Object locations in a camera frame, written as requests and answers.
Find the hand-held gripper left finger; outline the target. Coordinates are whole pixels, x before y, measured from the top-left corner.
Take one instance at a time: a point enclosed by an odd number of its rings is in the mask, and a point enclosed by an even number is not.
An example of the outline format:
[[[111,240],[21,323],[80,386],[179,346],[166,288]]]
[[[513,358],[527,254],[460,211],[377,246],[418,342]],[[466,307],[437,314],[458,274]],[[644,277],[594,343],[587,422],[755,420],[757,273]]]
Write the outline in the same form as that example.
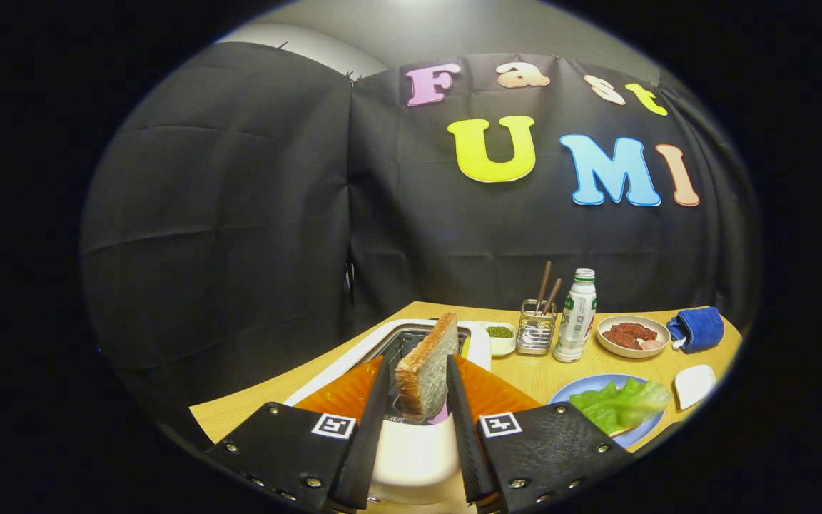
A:
[[[295,407],[268,401],[208,449],[205,461],[281,512],[364,510],[389,390],[389,364],[374,358]]]

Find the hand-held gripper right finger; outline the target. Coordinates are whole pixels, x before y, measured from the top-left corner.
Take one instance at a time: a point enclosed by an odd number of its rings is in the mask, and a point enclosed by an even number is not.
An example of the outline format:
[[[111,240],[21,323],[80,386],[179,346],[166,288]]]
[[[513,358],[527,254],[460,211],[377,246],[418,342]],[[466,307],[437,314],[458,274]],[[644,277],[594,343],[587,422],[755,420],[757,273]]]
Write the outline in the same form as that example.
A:
[[[447,404],[465,498],[477,512],[542,513],[635,461],[566,401],[473,415],[470,381],[483,372],[460,356],[447,359]]]

